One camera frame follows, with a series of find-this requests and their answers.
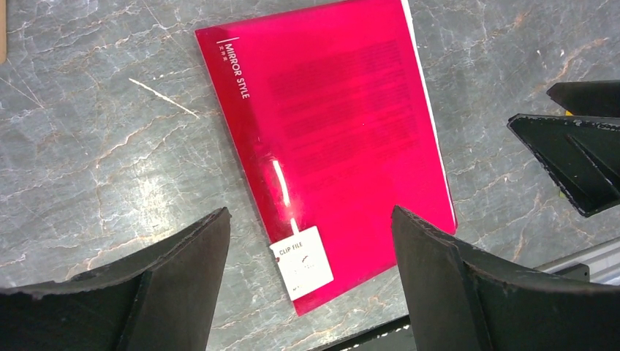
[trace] glossy surface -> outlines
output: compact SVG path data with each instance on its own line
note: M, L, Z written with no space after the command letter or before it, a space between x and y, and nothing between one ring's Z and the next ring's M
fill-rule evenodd
M63 280L227 205L209 350L309 350L404 315L393 268L296 317L196 43L199 28L312 5L9 0L0 285ZM561 114L545 95L557 81L620 77L620 4L421 0L412 12L457 236L531 267L617 237L620 208L581 218L505 125Z
M455 232L401 0L196 35L271 242L313 226L321 235L333 281L294 300L299 314L396 264L395 204Z

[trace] pink plastic folder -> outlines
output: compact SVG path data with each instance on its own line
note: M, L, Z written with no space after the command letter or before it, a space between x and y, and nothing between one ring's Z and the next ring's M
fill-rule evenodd
M333 281L296 298L299 315L396 264L394 205L456 231L406 0L196 36L269 239L319 231Z

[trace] scratch mark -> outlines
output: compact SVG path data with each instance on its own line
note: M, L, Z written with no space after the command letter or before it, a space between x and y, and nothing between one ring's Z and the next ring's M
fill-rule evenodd
M8 84L11 88L15 89L16 91L18 91L18 93L22 94L23 96L25 96L28 100L34 102L35 104L39 105L40 108L45 109L45 107L43 107L43 105L41 105L40 103L38 103L37 101L35 101L34 99L32 99L31 97L29 97L28 95L24 94L23 91L19 90L17 87L15 87L14 85L12 85L11 83L7 82L4 78L0 77L0 80L2 80L3 82L5 82L6 84Z
M134 83L134 84L136 84L136 85L139 85L139 86L143 87L144 89L146 89L146 90L150 91L151 93L155 94L156 97L158 97L160 99L163 99L164 101L169 102L169 103L175 105L176 107L182 109L183 111L189 113L190 115L196 117L197 119L200 119L200 117L198 117L198 115L195 112L191 111L187 107L181 106L180 104L176 103L174 100L172 100L171 98L165 96L164 94L162 94L162 93L160 93L160 92L158 92L158 91L156 91L156 90L154 90L154 89L152 89L152 88L150 88L150 87L148 87L148 86L138 82L135 79L131 79L130 78L129 81Z
M37 97L37 95L34 94L34 92L32 91L32 89L30 89L30 87L28 86L28 84L26 83L26 81L21 77L21 75L19 74L19 71L17 71L17 69L13 66L13 63L11 62L11 60L9 60L7 58L7 62L11 65L11 68L13 68L13 71L15 72L16 75L18 75L18 77L21 79L21 81L23 82L23 84L26 86L26 88L28 89L28 91L30 91L30 94L32 94L32 97L37 101L37 103L39 104L39 106L43 107L43 104L41 103L41 100L39 100L39 98Z
M0 267L6 267L8 265L14 265L14 264L16 264L18 262L21 262L21 261L25 260L25 259L26 259L26 254L21 254L20 258L18 258L16 260L13 260L13 261L6 262L6 263L2 263L0 265Z

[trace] label sticker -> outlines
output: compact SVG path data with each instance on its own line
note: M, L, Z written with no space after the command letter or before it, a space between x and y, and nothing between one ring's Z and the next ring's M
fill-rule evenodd
M317 227L310 227L269 246L291 300L333 281L328 257Z

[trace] white scratch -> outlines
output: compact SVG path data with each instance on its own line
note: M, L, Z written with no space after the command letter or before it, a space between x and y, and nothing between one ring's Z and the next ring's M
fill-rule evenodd
M197 115L194 111L191 111L191 110L190 110L189 108L187 108L187 107L181 106L180 104L176 103L174 100L172 100L171 98L169 98L169 97L165 96L164 94L162 94L162 93L160 93L160 92L158 92L158 91L156 91L156 90L154 90L154 89L152 89L152 88L150 88L150 87L148 87L148 86L146 86L146 85L144 85L144 84L142 84L142 83L138 82L138 81L137 81L137 80L135 80L135 79L131 79L131 78L130 78L130 79L129 79L129 81L130 81L130 82L132 82L132 83L134 83L134 84L137 84L137 85L139 85L139 86L143 87L144 89L146 89L146 90L150 91L151 93L155 94L155 96L156 96L156 97L158 97L158 98L160 98L160 99L163 99L164 101L167 101L167 102L169 102L169 103L171 103L171 104L175 105L176 107L178 107L178 108L182 109L183 111L185 111L185 112L189 113L190 115L192 115L192 116L194 116L194 117L196 117L196 118L200 118L200 117L198 117L198 115Z

